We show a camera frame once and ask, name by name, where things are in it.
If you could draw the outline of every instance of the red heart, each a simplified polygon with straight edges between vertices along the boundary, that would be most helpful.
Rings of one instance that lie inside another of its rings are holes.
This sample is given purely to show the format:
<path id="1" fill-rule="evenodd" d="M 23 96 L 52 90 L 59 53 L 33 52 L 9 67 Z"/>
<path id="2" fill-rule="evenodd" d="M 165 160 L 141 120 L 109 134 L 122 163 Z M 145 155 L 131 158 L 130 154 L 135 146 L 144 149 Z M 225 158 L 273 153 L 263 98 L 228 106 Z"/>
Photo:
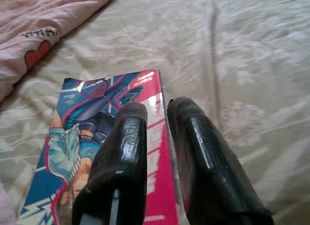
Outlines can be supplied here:
<path id="1" fill-rule="evenodd" d="M 47 40 L 40 43 L 37 51 L 30 50 L 25 54 L 27 69 L 32 68 L 51 48 L 51 44 Z"/>

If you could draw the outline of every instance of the blue cover art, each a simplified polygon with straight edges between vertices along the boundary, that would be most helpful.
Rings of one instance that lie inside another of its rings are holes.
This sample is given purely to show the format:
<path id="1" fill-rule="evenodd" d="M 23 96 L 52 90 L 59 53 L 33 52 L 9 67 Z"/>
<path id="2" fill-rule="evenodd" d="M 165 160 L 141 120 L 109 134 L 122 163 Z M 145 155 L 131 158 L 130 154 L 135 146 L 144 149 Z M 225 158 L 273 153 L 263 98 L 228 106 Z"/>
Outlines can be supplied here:
<path id="1" fill-rule="evenodd" d="M 130 87 L 139 74 L 65 79 L 18 225 L 71 224 L 72 204 L 113 129 L 115 114 L 143 91 L 143 86 Z"/>

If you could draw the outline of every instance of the bed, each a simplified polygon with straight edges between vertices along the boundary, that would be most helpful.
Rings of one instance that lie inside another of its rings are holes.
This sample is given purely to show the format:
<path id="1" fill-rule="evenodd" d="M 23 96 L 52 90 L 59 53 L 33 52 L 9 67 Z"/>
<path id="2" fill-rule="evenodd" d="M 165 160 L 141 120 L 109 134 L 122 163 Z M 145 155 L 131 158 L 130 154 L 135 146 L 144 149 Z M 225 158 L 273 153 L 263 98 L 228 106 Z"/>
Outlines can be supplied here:
<path id="1" fill-rule="evenodd" d="M 0 106 L 0 177 L 21 210 L 65 77 L 159 68 L 222 131 L 281 225 L 310 218 L 310 0 L 110 0 Z"/>

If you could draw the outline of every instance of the book cover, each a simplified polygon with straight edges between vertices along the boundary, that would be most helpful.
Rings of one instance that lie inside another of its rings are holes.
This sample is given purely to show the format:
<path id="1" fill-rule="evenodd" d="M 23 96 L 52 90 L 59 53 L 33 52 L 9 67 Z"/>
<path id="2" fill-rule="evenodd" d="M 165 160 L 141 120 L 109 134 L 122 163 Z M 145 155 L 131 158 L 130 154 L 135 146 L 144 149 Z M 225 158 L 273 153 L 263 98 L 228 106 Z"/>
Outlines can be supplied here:
<path id="1" fill-rule="evenodd" d="M 18 225 L 70 225 L 72 205 L 92 161 L 129 102 L 148 111 L 145 225 L 176 225 L 176 193 L 157 69 L 82 81 L 64 80 Z"/>

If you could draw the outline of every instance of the bedsheet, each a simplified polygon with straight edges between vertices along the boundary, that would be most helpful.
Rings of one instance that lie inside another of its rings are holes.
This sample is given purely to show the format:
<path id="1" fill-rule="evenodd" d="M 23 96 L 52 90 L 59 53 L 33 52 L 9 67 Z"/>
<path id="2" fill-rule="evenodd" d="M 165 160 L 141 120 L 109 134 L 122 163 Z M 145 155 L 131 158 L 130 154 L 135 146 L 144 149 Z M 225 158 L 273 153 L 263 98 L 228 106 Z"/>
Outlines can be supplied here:
<path id="1" fill-rule="evenodd" d="M 22 207 L 65 77 L 159 68 L 193 98 L 281 225 L 310 218 L 310 0 L 112 0 L 1 104 L 0 177 Z"/>

